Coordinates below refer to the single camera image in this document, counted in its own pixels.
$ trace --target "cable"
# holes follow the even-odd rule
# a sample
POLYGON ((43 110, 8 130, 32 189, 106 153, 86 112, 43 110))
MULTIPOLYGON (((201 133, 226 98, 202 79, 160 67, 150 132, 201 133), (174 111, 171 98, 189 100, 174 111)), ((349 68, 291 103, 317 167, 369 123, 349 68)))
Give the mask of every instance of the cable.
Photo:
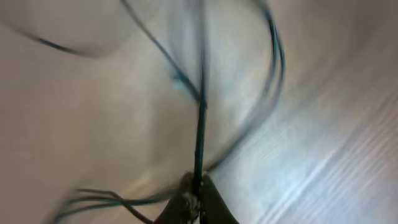
MULTIPOLYGON (((161 200, 125 200, 130 206, 141 206, 141 205, 148 205, 148 204, 153 204, 153 203, 159 203, 161 200)), ((59 214, 57 219, 61 219, 76 213, 80 212, 87 212, 90 210, 96 210, 96 209, 101 209, 101 208, 112 208, 112 207, 118 207, 120 206, 120 202, 114 198, 98 198, 98 197, 92 197, 88 199, 73 199, 69 201, 69 204, 72 203, 78 203, 78 202, 109 202, 109 203, 101 203, 98 205, 89 205, 86 207, 82 208, 76 208, 74 210, 70 210, 67 212, 63 212, 59 214)))
POLYGON ((126 12, 129 14, 131 19, 137 24, 137 26, 145 33, 145 35, 149 38, 152 43, 162 52, 164 57, 169 61, 171 66, 175 69, 177 72, 176 79, 179 79, 187 88, 189 93, 191 94, 192 98, 196 101, 199 102, 199 93, 195 86, 192 84, 192 82, 188 79, 186 75, 182 72, 180 67, 174 62, 173 58, 170 56, 170 54, 164 49, 164 47, 159 43, 159 41, 156 40, 156 38, 149 32, 147 27, 144 25, 144 23, 140 20, 140 18, 137 16, 137 13, 135 10, 130 6, 130 4, 126 0, 120 0, 122 5, 124 6, 126 12))
POLYGON ((232 153, 237 150, 238 146, 251 134, 253 133, 257 128, 259 128, 264 122, 268 119, 268 117, 271 115, 273 110, 276 107, 276 104, 279 100, 282 87, 283 87, 283 81, 284 81, 284 74, 285 74, 285 55, 284 55, 284 50, 282 47, 282 42, 279 39, 277 30, 275 28, 275 22, 272 18, 271 12, 268 8, 268 6, 265 3, 259 2, 258 4, 262 15, 267 21, 269 32, 271 35, 271 42, 272 42, 272 62, 270 66, 270 75, 268 76, 264 88, 261 92, 260 98, 258 99, 254 109, 250 112, 250 115, 252 119, 250 119, 246 124, 243 125, 241 128, 240 134, 233 140, 229 145, 226 147, 224 150, 224 153, 212 164, 210 164, 205 170, 208 173, 213 172, 217 167, 219 167, 232 153), (274 97, 270 103, 270 106, 268 109, 263 112, 262 110, 262 102, 266 100, 266 98, 269 95, 269 91, 271 89, 271 84, 273 79, 275 78, 276 74, 276 67, 277 67, 277 58, 278 58, 278 53, 280 57, 280 72, 279 72, 279 81, 276 86, 276 90, 274 93, 274 97))
POLYGON ((206 97, 207 97, 207 76, 208 62, 206 55, 206 24, 205 24, 205 0, 198 1, 198 47, 200 52, 200 98, 199 115, 197 127, 197 142, 195 147, 195 165, 193 171, 193 193, 199 195, 201 186, 203 151, 205 145, 205 126, 206 126, 206 97))
POLYGON ((37 42, 39 44, 46 45, 47 47, 51 47, 53 49, 57 49, 59 51, 62 51, 62 52, 68 53, 68 54, 78 55, 78 56, 82 56, 82 57, 89 57, 88 53, 81 52, 81 51, 75 50, 75 49, 71 49, 69 47, 64 47, 62 45, 56 44, 56 43, 51 42, 49 40, 40 38, 40 37, 38 37, 38 36, 36 36, 34 34, 30 34, 30 33, 24 32, 21 29, 17 28, 16 26, 12 26, 10 24, 6 24, 6 26, 8 26, 8 28, 12 29, 13 31, 17 32, 18 34, 20 34, 20 35, 22 35, 22 36, 24 36, 24 37, 26 37, 26 38, 34 41, 34 42, 37 42))
POLYGON ((121 205, 123 205, 127 210, 129 210, 132 215, 138 218, 145 224, 152 224, 153 222, 145 217, 143 214, 139 213, 136 209, 130 206, 122 197, 120 197, 117 193, 112 192, 110 190, 93 190, 93 189, 76 189, 77 192, 86 192, 86 193, 94 193, 94 194, 105 194, 114 197, 121 205))

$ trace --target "black cable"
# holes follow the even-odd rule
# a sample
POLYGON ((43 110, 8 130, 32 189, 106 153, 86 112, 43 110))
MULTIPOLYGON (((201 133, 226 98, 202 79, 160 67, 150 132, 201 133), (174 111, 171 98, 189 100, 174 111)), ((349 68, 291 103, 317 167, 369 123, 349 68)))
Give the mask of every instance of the black cable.
MULTIPOLYGON (((153 204, 153 203, 159 203, 163 200, 159 199, 143 199, 143 200, 125 200, 130 206, 141 206, 141 205, 148 205, 148 204, 153 204)), ((89 205, 81 208, 76 208, 74 210, 69 210, 67 212, 63 212, 57 215, 56 220, 60 220, 61 218, 74 215, 76 213, 80 212, 87 212, 90 210, 96 210, 96 209, 102 209, 102 208, 112 208, 112 207, 118 207, 120 206, 120 202, 114 198, 107 198, 107 197, 81 197, 78 199, 72 199, 67 202, 68 205, 71 205, 73 203, 79 203, 79 202, 108 202, 108 203, 101 203, 97 205, 89 205)))
POLYGON ((89 54, 86 52, 81 52, 79 50, 75 50, 75 49, 71 49, 69 47, 64 47, 62 45, 56 44, 54 42, 51 42, 49 40, 43 39, 41 37, 38 37, 34 34, 30 34, 27 32, 22 31, 21 29, 17 28, 16 26, 12 26, 10 24, 6 24, 6 26, 8 26, 8 28, 12 29, 13 31, 17 32, 18 34, 34 41, 37 42, 39 44, 43 44, 46 45, 47 47, 51 47, 53 49, 57 49, 59 51, 68 53, 68 54, 73 54, 73 55, 77 55, 77 56, 82 56, 82 57, 89 57, 89 54))
POLYGON ((127 210, 129 210, 132 215, 138 218, 145 224, 152 224, 153 222, 145 217, 143 214, 134 209, 131 205, 129 205, 122 197, 120 197, 117 193, 112 192, 110 190, 93 190, 93 189, 76 189, 77 192, 86 192, 86 193, 94 193, 94 194, 105 194, 114 197, 121 205, 123 205, 127 210))
POLYGON ((195 148, 195 166, 193 171, 193 193, 199 195, 201 185, 203 150, 205 145, 206 126, 206 97, 207 97, 207 76, 208 62, 206 55, 206 27, 205 27, 205 0, 198 0, 197 17, 198 47, 200 52, 200 98, 197 127, 197 142, 195 148))

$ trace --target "wooden surface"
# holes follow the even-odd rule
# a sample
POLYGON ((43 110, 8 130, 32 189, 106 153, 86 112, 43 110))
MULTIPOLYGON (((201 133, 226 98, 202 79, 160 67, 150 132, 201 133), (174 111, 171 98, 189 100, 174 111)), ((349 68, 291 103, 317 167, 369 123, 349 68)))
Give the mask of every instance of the wooden surface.
MULTIPOLYGON (((0 26, 1 223, 43 223, 77 186, 139 198, 193 167, 195 105, 117 1, 98 10, 89 0, 5 2, 7 21, 99 57, 63 54, 0 26)), ((397 223, 398 3, 269 4, 286 80, 270 120, 212 174, 229 209, 241 223, 397 223)), ((137 7, 153 14, 145 23, 196 81, 190 1, 137 7)), ((244 122, 270 51, 249 1, 209 2, 208 22, 206 162, 244 122)), ((155 218, 163 207, 140 210, 155 218)), ((71 223, 138 221, 117 208, 71 223)))

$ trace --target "bundle of wires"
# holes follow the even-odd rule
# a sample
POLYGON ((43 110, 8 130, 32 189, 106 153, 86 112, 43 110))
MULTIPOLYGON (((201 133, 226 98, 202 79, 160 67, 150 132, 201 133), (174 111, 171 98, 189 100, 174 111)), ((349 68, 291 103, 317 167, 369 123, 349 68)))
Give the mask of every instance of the bundle of wires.
MULTIPOLYGON (((154 43, 160 52, 165 56, 165 58, 170 62, 170 65, 175 70, 175 77, 181 81, 186 89, 189 91, 193 100, 198 103, 198 129, 197 129, 197 144, 195 149, 195 169, 194 169, 194 193, 198 190, 200 181, 201 181, 201 173, 203 166, 203 143, 204 143, 204 133, 205 133, 205 118, 206 118, 206 74, 207 74, 207 61, 206 61, 206 29, 205 29, 205 15, 204 15, 204 0, 198 0, 201 2, 200 10, 198 10, 200 15, 199 23, 198 23, 198 33, 199 33, 199 46, 200 46, 200 65, 201 65, 201 77, 200 77, 200 89, 199 91, 195 88, 192 82, 188 79, 188 77, 182 72, 180 67, 174 62, 173 58, 169 55, 169 53, 164 49, 164 47, 159 43, 159 41, 149 32, 147 27, 142 23, 142 21, 137 16, 136 12, 133 8, 127 3, 126 0, 121 0, 121 4, 125 8, 126 12, 129 14, 131 19, 139 26, 139 28, 145 33, 146 36, 154 43)), ((270 65, 269 75, 266 78, 264 87, 261 92, 261 96, 259 101, 256 103, 254 109, 251 111, 248 120, 245 122, 245 125, 241 128, 239 134, 233 141, 227 145, 224 153, 213 163, 207 166, 204 171, 207 173, 212 173, 215 169, 217 169, 227 158, 232 155, 232 153, 237 150, 238 146, 258 127, 260 127, 264 122, 268 119, 269 115, 274 110, 279 96, 282 91, 282 85, 284 81, 284 73, 285 73, 285 57, 284 50, 282 48, 282 43, 280 41, 277 29, 275 27, 274 20, 272 19, 271 13, 267 5, 259 1, 256 3, 258 8, 260 9, 262 16, 264 17, 264 21, 267 23, 269 33, 271 35, 272 42, 272 61, 270 65), (277 77, 277 67, 278 67, 278 59, 279 59, 279 76, 277 77), (275 83, 274 93, 271 94, 270 91, 271 86, 275 83)), ((38 38, 38 37, 30 37, 41 44, 47 45, 49 47, 53 47, 57 50, 61 50, 63 52, 67 52, 75 55, 83 55, 79 53, 77 50, 68 49, 66 47, 62 47, 50 41, 38 38)), ((169 199, 175 192, 175 185, 167 187, 165 190, 160 191, 154 195, 148 196, 144 199, 138 200, 128 200, 123 199, 118 194, 112 191, 104 191, 104 190, 92 190, 92 189, 76 189, 74 191, 73 197, 66 200, 65 203, 60 207, 59 211, 55 214, 55 216, 51 219, 51 223, 59 223, 66 217, 70 215, 74 215, 77 213, 96 210, 101 208, 110 208, 123 206, 128 209, 136 218, 141 220, 144 223, 153 223, 151 220, 140 214, 133 206, 140 205, 150 205, 153 203, 158 203, 164 200, 169 199), (70 209, 71 207, 76 207, 76 204, 79 203, 93 203, 91 205, 78 207, 74 209, 70 209)))

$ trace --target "wire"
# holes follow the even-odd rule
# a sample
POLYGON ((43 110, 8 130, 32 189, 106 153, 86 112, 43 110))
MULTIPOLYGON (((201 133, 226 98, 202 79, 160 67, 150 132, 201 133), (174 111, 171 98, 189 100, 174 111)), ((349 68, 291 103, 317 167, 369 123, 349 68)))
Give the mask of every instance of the wire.
POLYGON ((120 197, 117 193, 112 192, 110 190, 93 190, 93 189, 76 189, 77 192, 86 192, 86 193, 94 193, 94 194, 105 194, 114 197, 121 205, 123 205, 127 210, 129 210, 136 218, 142 221, 145 224, 152 224, 153 222, 145 217, 143 214, 139 213, 136 209, 134 209, 131 205, 129 205, 122 197, 120 197))
MULTIPOLYGON (((141 206, 141 205, 148 205, 148 204, 153 204, 153 203, 159 203, 161 200, 153 199, 153 200, 125 200, 130 206, 141 206)), ((90 210, 96 210, 96 209, 102 209, 102 208, 112 208, 112 207, 118 207, 122 204, 114 198, 101 198, 101 197, 87 197, 87 198, 79 198, 79 199, 73 199, 68 202, 68 204, 73 204, 73 203, 78 203, 78 202, 109 202, 109 203, 101 203, 98 205, 89 205, 86 207, 82 208, 76 208, 74 210, 70 210, 68 212, 63 212, 59 214, 57 217, 58 219, 74 215, 76 213, 80 212, 87 212, 90 210)))
POLYGON ((270 75, 268 76, 264 88, 261 92, 260 98, 258 99, 254 109, 250 112, 251 119, 243 125, 241 128, 240 134, 233 140, 231 143, 228 144, 224 153, 212 164, 210 164, 205 170, 208 173, 213 172, 217 169, 232 153, 237 150, 239 145, 257 128, 264 124, 267 121, 273 110, 276 108, 277 102, 279 100, 283 82, 284 82, 284 75, 285 75, 285 54, 282 47, 282 42, 279 39, 275 22, 272 18, 271 12, 268 6, 265 3, 261 2, 258 4, 262 15, 264 16, 265 20, 267 21, 269 32, 271 35, 271 42, 272 42, 272 62, 270 66, 270 75), (272 81, 276 75, 276 67, 277 67, 277 58, 280 58, 280 72, 279 72, 279 81, 276 86, 276 90, 274 93, 274 97, 269 104, 269 107, 265 112, 263 111, 263 101, 266 101, 266 98, 269 96, 269 91, 271 89, 272 81))
POLYGON ((126 12, 129 14, 131 19, 137 24, 137 26, 145 33, 145 35, 149 38, 152 43, 155 44, 155 46, 162 52, 164 57, 169 61, 171 66, 175 69, 177 72, 175 79, 180 80, 189 93, 191 94, 192 98, 196 101, 199 102, 199 93, 198 90, 195 88, 195 86, 192 84, 192 82, 188 79, 186 75, 182 72, 181 68, 174 62, 173 58, 170 56, 170 54, 164 49, 164 47, 159 43, 159 41, 156 40, 156 38, 149 32, 147 27, 144 25, 144 23, 140 20, 138 17, 137 13, 135 10, 130 6, 130 4, 126 0, 120 0, 122 5, 124 6, 126 12))
POLYGON ((206 126, 206 97, 207 97, 207 76, 208 62, 206 55, 206 24, 205 24, 205 0, 198 1, 198 47, 200 52, 200 98, 199 115, 197 127, 197 142, 195 148, 195 165, 193 171, 193 193, 199 196, 201 186, 203 151, 205 145, 205 126, 206 126))
POLYGON ((34 42, 37 42, 39 44, 46 45, 47 47, 51 47, 53 49, 57 49, 59 51, 62 51, 62 52, 68 53, 68 54, 78 55, 78 56, 82 56, 82 57, 88 57, 89 56, 89 54, 86 53, 86 52, 81 52, 79 50, 71 49, 69 47, 64 47, 62 45, 59 45, 59 44, 56 44, 56 43, 51 42, 49 40, 43 39, 41 37, 38 37, 38 36, 36 36, 34 34, 30 34, 28 32, 24 32, 24 31, 22 31, 20 28, 18 28, 16 26, 12 26, 10 24, 6 24, 6 26, 8 26, 8 28, 12 29, 13 31, 17 32, 18 34, 20 34, 20 35, 22 35, 22 36, 24 36, 24 37, 26 37, 26 38, 34 41, 34 42))

